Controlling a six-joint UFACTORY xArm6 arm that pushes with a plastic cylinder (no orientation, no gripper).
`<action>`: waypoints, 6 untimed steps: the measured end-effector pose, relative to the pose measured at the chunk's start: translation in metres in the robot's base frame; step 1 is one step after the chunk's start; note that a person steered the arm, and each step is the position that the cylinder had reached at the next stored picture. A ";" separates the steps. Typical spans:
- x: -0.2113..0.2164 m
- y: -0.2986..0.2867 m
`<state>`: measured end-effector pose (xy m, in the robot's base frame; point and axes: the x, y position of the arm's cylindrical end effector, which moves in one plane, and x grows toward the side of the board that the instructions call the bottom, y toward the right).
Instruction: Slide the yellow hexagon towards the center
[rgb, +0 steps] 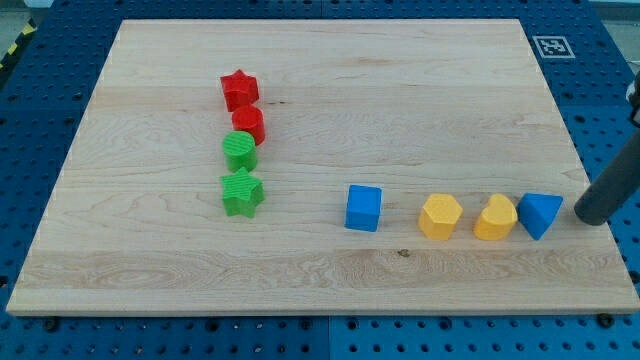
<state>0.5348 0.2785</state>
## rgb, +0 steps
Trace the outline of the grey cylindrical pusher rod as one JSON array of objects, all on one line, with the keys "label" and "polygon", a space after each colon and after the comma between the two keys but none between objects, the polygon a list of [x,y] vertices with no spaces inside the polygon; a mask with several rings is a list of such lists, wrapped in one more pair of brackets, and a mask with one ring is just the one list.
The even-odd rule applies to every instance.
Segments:
[{"label": "grey cylindrical pusher rod", "polygon": [[574,205],[588,225],[604,224],[639,188],[639,143],[627,142]]}]

